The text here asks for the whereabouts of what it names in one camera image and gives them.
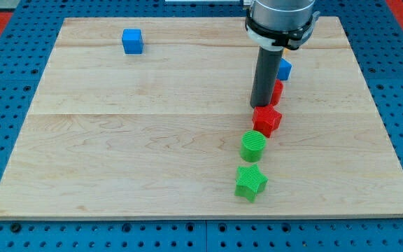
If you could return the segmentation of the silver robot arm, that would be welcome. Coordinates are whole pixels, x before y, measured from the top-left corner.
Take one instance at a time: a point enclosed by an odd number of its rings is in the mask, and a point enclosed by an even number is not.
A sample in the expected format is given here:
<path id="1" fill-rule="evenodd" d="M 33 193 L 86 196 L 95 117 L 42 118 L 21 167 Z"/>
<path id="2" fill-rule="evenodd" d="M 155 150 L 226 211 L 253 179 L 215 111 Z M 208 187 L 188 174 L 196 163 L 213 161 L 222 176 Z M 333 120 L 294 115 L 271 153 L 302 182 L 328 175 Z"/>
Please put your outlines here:
<path id="1" fill-rule="evenodd" d="M 311 37 L 320 13 L 314 0 L 252 0 L 246 10 L 248 37 L 268 51 L 297 50 Z"/>

